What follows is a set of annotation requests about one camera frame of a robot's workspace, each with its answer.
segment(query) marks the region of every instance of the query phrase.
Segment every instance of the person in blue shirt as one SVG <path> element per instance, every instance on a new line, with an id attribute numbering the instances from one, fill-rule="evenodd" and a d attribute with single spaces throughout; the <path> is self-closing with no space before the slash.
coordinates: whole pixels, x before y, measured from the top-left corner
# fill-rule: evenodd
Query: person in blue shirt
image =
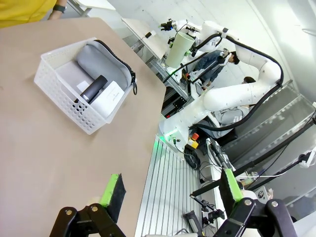
<path id="1" fill-rule="evenodd" d="M 214 61 L 217 62 L 217 60 L 220 57 L 220 54 L 223 51 L 220 50 L 215 50 L 211 53 L 208 53 L 207 55 L 205 55 L 204 57 L 202 57 L 199 62 L 197 63 L 197 65 L 194 68 L 194 71 L 198 71 L 200 69 L 206 69 L 208 66 L 210 66 Z M 228 62 L 230 63 L 234 63 L 235 65 L 237 65 L 239 63 L 239 59 L 237 58 L 237 54 L 236 51 L 231 52 L 231 56 L 228 59 Z M 202 76 L 200 78 L 200 80 L 203 83 L 203 87 L 207 87 L 210 86 L 211 83 L 217 78 L 218 74 L 222 71 L 224 66 L 219 66 L 217 69 L 213 69 L 210 70 L 209 72 L 207 72 L 204 76 Z"/>

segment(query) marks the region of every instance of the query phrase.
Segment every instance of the brown tabletop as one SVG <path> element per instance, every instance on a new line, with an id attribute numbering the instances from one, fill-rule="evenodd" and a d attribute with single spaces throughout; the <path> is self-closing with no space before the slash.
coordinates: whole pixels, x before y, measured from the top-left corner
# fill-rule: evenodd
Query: brown tabletop
<path id="1" fill-rule="evenodd" d="M 111 124 L 87 135 L 36 86 L 40 55 L 96 37 L 131 66 L 131 92 Z M 101 19 L 0 29 L 0 236 L 49 236 L 59 210 L 81 210 L 112 173 L 126 195 L 118 225 L 134 236 L 165 86 Z"/>

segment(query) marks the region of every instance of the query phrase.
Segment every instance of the white box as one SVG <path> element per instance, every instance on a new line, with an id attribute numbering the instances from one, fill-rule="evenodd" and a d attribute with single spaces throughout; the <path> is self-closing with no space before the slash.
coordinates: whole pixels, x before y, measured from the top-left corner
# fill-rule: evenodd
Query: white box
<path id="1" fill-rule="evenodd" d="M 98 112 L 81 98 L 77 84 L 75 86 L 70 86 L 69 78 L 62 76 L 65 75 L 64 73 L 61 75 L 62 68 L 76 66 L 77 54 L 89 41 L 95 39 L 96 38 L 87 39 L 42 54 L 41 62 L 34 78 L 34 82 L 42 89 L 42 91 L 89 135 L 113 120 L 124 99 L 133 88 L 132 85 L 129 86 L 124 91 L 124 95 L 121 97 L 114 110 L 108 116 L 105 116 L 105 113 Z M 80 70 L 77 70 L 76 72 L 72 70 L 72 73 L 76 75 L 84 75 Z"/>

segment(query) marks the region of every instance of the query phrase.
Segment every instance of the yellow shirt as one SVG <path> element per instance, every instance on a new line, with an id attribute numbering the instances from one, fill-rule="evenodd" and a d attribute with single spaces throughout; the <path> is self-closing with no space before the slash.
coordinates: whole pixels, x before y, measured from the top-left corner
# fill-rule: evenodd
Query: yellow shirt
<path id="1" fill-rule="evenodd" d="M 41 20 L 56 0 L 0 0 L 0 28 Z"/>

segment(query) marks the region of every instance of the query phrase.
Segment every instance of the watch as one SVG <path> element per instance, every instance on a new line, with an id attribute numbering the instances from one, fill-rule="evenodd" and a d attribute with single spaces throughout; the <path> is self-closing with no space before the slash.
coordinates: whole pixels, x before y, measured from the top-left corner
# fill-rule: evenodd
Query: watch
<path id="1" fill-rule="evenodd" d="M 61 6 L 61 5 L 58 5 L 56 4 L 54 7 L 53 7 L 53 11 L 61 11 L 62 13 L 65 13 L 65 10 L 67 9 L 66 6 Z"/>

